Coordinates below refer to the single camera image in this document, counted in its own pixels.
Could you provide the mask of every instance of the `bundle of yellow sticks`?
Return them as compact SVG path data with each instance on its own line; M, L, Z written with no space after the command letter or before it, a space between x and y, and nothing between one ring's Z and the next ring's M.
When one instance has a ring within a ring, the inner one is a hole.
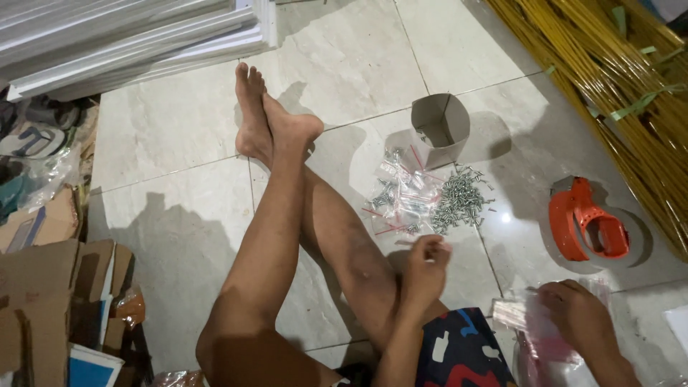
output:
M688 55L637 0L485 0L688 262Z

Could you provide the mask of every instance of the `colorful patterned shorts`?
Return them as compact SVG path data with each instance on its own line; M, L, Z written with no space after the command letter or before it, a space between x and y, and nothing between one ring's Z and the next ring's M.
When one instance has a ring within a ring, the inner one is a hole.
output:
M335 384L337 387L355 385L348 379ZM479 308L451 311L423 326L416 387L441 386L516 387L502 350Z

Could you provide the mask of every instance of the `hand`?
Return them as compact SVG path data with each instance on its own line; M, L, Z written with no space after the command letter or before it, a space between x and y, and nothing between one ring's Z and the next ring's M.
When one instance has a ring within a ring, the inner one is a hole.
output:
M402 286L402 308L422 316L444 290L451 245L438 235L418 238L411 248Z
M591 357L621 356L607 308L574 280L550 282L538 289L561 336L588 362Z

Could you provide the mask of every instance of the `leg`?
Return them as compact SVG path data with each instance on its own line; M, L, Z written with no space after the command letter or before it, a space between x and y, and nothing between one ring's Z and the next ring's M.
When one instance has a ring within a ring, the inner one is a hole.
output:
M250 76L247 72L245 63L237 67L237 96L246 119L238 145L250 135L250 125L267 125L261 101L264 82L254 67ZM266 109L276 167L201 332L196 354L210 383L217 385L330 386L340 377L275 331L298 260L303 157L323 124L314 116Z
M272 98L267 101L279 104ZM272 169L269 131L265 128L262 133L266 140L260 142L261 150L252 152L252 157ZM400 299L394 272L346 200L313 171L304 170L302 241L306 247L318 249L332 266L356 318L373 345L383 351ZM446 311L438 300L428 310L426 320Z

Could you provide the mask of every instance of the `person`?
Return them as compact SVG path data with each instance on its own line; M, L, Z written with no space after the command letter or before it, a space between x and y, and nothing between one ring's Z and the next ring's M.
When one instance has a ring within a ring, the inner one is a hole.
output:
M198 339L196 358L209 384L354 385L275 330L301 242L333 268L356 319L382 353L374 386L461 386L464 380L477 386L515 386L481 311L450 311L439 301L451 245L441 236L421 236L399 286L356 212L305 166L305 151L323 132L322 121L285 111L255 67L240 63L235 73L244 117L236 148L260 160L270 178ZM605 310L588 305L594 302L568 282L547 284L541 292L564 337L583 349L584 357L600 362L599 368L591 367L596 377L616 383L632 375L618 362L618 351L610 349L616 342ZM605 367L609 362L618 372Z

